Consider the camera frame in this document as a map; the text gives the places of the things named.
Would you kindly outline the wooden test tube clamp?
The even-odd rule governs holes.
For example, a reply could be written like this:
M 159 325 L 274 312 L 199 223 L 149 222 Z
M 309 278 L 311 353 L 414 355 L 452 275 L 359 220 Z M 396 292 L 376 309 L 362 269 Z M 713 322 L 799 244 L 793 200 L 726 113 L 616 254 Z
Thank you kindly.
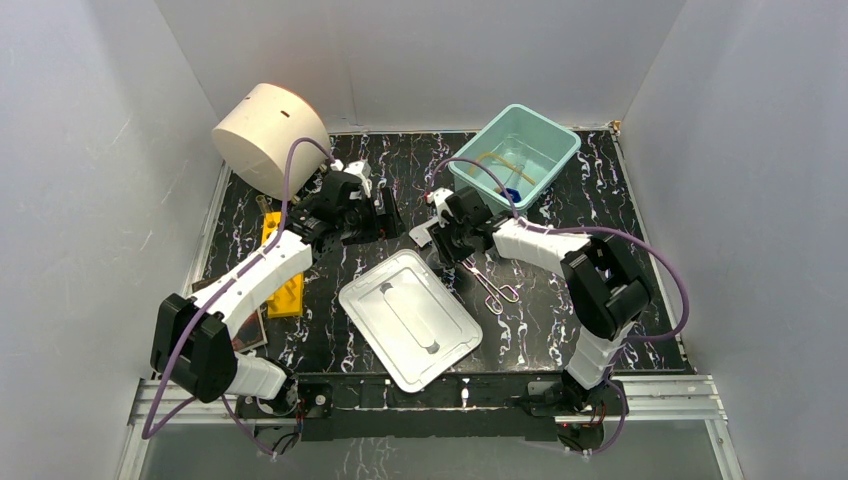
M 507 188 L 519 190 L 536 184 L 535 180 L 525 172 L 525 165 L 503 165 L 505 178 L 502 183 Z

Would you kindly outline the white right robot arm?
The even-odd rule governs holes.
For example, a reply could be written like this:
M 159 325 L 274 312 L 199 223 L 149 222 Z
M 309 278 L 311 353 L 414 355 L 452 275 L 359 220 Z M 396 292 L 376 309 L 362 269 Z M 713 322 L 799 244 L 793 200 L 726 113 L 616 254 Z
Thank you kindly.
M 652 292 L 629 248 L 615 236 L 550 233 L 511 214 L 494 214 L 477 190 L 439 188 L 426 197 L 435 209 L 427 229 L 442 263 L 458 264 L 476 252 L 495 250 L 505 259 L 542 268 L 562 278 L 581 327 L 559 382 L 530 388 L 524 408 L 535 416 L 590 413 L 617 354 Z

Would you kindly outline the tan rubber tube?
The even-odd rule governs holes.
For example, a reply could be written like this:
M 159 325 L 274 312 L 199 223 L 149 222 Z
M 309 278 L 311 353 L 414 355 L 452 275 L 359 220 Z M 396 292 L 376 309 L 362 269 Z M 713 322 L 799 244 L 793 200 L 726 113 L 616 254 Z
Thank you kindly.
M 507 160 L 502 155 L 495 152 L 484 152 L 480 154 L 476 158 L 476 164 L 469 168 L 468 175 L 471 177 L 478 176 L 480 166 L 488 168 L 493 173 L 505 174 L 505 177 L 501 179 L 501 182 L 509 188 L 517 189 L 519 186 L 523 185 L 537 185 L 537 181 L 525 172 L 525 163 L 516 163 L 514 161 Z

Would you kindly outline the white bin lid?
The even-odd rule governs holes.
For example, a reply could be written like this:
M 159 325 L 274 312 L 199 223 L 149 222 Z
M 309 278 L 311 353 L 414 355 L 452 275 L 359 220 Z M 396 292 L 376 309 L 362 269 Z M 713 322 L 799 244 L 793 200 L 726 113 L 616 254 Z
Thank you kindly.
M 482 342 L 480 325 L 413 250 L 360 275 L 338 300 L 406 393 L 423 390 Z

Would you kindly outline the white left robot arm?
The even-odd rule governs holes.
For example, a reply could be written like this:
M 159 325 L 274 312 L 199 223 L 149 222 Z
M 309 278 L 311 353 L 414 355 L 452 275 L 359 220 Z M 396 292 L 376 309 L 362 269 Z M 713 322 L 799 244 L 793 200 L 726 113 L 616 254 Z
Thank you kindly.
M 150 364 L 193 397 L 257 397 L 275 416 L 294 411 L 299 391 L 279 362 L 237 353 L 232 337 L 249 316 L 298 274 L 347 245 L 399 237 L 405 225 L 392 190 L 370 191 L 359 176 L 330 172 L 295 205 L 256 251 L 214 283 L 160 305 Z

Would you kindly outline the glass test tube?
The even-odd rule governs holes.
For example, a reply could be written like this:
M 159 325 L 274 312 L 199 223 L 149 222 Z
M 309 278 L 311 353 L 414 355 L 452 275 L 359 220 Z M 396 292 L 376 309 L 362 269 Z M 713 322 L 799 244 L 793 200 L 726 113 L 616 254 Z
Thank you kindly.
M 267 201 L 267 197 L 263 194 L 259 194 L 256 196 L 256 203 L 259 206 L 259 209 L 263 215 L 272 214 L 273 210 Z

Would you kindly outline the clear cylinder blue base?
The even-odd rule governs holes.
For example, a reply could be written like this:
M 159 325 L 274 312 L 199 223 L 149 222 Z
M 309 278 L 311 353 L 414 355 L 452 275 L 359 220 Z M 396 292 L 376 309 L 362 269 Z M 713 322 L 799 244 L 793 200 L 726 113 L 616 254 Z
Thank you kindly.
M 505 191 L 502 192 L 502 195 L 505 198 L 512 200 L 514 203 L 518 203 L 522 200 L 520 192 L 513 188 L 507 188 Z

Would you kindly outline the white paper packet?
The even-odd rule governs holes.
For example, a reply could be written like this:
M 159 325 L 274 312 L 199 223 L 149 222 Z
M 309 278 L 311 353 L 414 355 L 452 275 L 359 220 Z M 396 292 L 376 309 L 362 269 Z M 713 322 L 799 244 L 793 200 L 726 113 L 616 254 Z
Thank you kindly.
M 419 248 L 425 248 L 432 242 L 430 227 L 431 224 L 425 223 L 415 226 L 409 231 L 409 237 Z

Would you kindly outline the teal plastic bin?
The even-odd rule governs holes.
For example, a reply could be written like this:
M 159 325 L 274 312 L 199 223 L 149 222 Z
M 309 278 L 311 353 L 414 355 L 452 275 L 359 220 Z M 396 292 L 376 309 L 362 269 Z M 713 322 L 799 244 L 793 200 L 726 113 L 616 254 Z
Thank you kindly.
M 493 173 L 480 166 L 478 176 L 468 175 L 469 168 L 484 152 L 495 152 L 507 160 L 525 163 L 525 172 L 537 181 L 536 186 L 520 188 L 522 200 L 514 203 L 519 215 L 527 214 L 578 152 L 581 138 L 572 130 L 520 104 L 507 106 L 455 154 L 448 165 L 455 191 L 472 187 L 494 213 L 510 212 L 507 198 L 499 186 L 503 173 Z

